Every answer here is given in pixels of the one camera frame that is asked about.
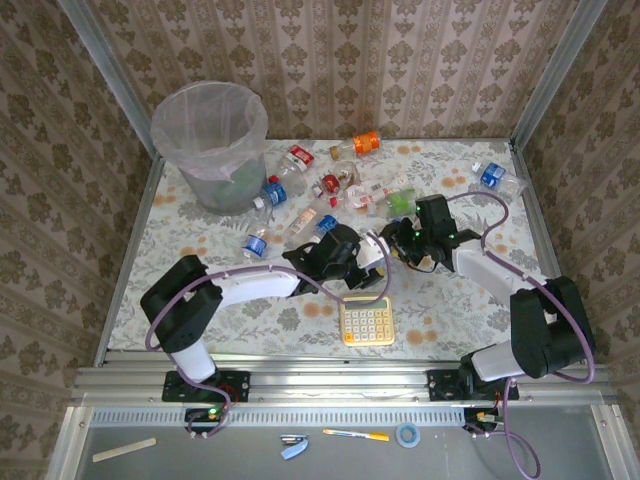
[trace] green object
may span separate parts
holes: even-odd
[[[392,217],[410,215],[416,210],[416,191],[413,188],[387,195],[389,214]]]

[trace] plastic bottle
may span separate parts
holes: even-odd
[[[269,177],[269,182],[279,182],[289,197],[302,195],[307,189],[307,181],[302,172],[312,163],[313,155],[294,145],[278,160],[275,174]]]
[[[326,233],[330,232],[338,225],[338,220],[333,215],[325,215],[322,217],[313,229],[313,234],[309,239],[310,242],[319,243]]]
[[[378,214],[384,218],[413,215],[416,212],[416,200],[422,196],[422,190],[415,188],[391,192],[377,203]]]
[[[285,230],[283,235],[286,239],[285,246],[295,248],[310,238],[318,222],[337,206],[337,200],[335,197],[329,201],[320,196],[315,198]]]
[[[287,194],[279,183],[266,185],[259,197],[253,199],[254,209],[249,212],[249,227],[243,243],[242,253],[246,258],[264,258],[268,243],[266,240],[273,207],[287,199]]]
[[[337,162],[331,173],[320,180],[320,188],[326,195],[334,196],[359,181],[360,173],[355,163]]]
[[[387,195],[409,187],[406,175],[384,180],[368,180],[356,183],[346,190],[346,205],[350,209],[374,206]]]
[[[380,135],[378,132],[369,132],[350,138],[331,147],[329,152],[334,160],[355,160],[360,155],[380,148]]]
[[[504,193],[512,199],[520,196],[527,186],[524,180],[493,162],[476,162],[471,169],[477,174],[482,185],[497,193]]]

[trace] calculator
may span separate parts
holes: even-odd
[[[395,340],[389,297],[383,297],[372,305],[360,303],[376,298],[377,295],[350,296],[345,298],[349,303],[340,305],[340,336],[346,346],[375,347],[391,345]]]

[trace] table surface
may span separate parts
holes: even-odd
[[[273,140],[265,152],[267,170],[293,141]],[[312,184],[332,166],[329,147],[316,141],[316,156],[305,176]],[[425,195],[452,196],[479,189],[471,172],[476,161],[494,161],[513,173],[506,140],[428,141],[389,140],[375,154],[356,162],[363,180],[405,172]],[[270,233],[271,257],[283,251],[282,233],[312,200],[311,190],[276,207]],[[499,220],[502,209],[477,196],[450,204],[458,229],[481,233]],[[379,231],[388,220],[366,214],[338,214],[339,220],[363,234]],[[202,208],[179,170],[167,164],[157,188],[142,240],[109,339],[112,350],[144,350],[149,327],[140,298],[181,256],[198,254],[210,267],[242,263],[240,243],[246,236],[246,216],[224,217]],[[510,217],[490,238],[489,245],[522,267],[538,272],[538,261],[522,199],[510,204]],[[422,267],[430,269],[430,260]],[[478,284],[439,266],[434,273],[412,271],[393,262],[389,290],[396,340],[385,347],[347,347],[340,341],[338,308],[318,295],[294,299],[264,298],[216,312],[204,339],[211,352],[275,355],[411,358],[457,360],[460,356],[509,338],[509,313]],[[343,282],[327,282],[346,293]],[[379,292],[381,284],[371,292]]]

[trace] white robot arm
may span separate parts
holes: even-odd
[[[511,309],[511,340],[472,352],[461,359],[460,375],[469,395],[492,382],[514,375],[539,378],[585,357],[573,328],[539,291],[533,279],[553,292],[570,312],[593,352],[595,342],[575,284],[566,277],[549,280],[523,277],[519,268],[498,254],[484,251],[480,236],[458,232],[441,195],[416,202],[421,228],[412,219],[387,225],[380,236],[365,240],[346,225],[338,225],[319,243],[285,252],[273,262],[212,273],[196,256],[183,257],[142,298],[149,321],[157,320],[167,304],[186,286],[207,277],[179,299],[157,324],[155,334],[190,379],[200,382],[216,372],[201,335],[216,310],[263,297],[292,297],[317,293],[318,284],[344,280],[350,289],[367,288],[382,279],[376,267],[389,250],[415,268],[430,256],[452,272],[470,278]]]

